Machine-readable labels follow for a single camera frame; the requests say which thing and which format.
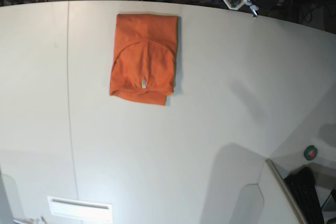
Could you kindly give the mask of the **orange t-shirt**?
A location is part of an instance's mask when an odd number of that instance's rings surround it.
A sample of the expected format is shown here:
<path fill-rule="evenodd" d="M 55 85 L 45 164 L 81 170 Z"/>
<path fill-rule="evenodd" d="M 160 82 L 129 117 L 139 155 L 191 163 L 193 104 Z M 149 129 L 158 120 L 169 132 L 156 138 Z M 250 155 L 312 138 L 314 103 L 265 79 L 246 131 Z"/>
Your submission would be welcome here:
<path fill-rule="evenodd" d="M 165 105 L 174 92 L 178 17 L 118 14 L 109 94 Z"/>

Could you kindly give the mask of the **green tape roll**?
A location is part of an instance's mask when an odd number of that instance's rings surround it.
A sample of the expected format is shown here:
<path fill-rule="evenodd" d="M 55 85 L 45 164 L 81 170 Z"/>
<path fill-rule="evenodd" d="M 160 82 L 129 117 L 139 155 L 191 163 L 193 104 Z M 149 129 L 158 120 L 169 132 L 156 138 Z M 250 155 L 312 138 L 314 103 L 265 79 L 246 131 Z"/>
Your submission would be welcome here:
<path fill-rule="evenodd" d="M 316 158 L 317 154 L 318 149 L 314 145 L 310 145 L 305 149 L 303 156 L 306 160 L 311 161 Z"/>

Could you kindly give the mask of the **black keyboard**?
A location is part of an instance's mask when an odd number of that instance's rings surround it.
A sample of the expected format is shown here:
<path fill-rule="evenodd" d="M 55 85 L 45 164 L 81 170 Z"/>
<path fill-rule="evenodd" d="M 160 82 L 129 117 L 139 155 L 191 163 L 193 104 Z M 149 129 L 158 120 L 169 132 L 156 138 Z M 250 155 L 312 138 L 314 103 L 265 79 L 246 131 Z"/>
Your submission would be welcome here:
<path fill-rule="evenodd" d="M 285 178 L 285 183 L 294 197 L 307 223 L 324 224 L 312 170 L 303 167 Z"/>

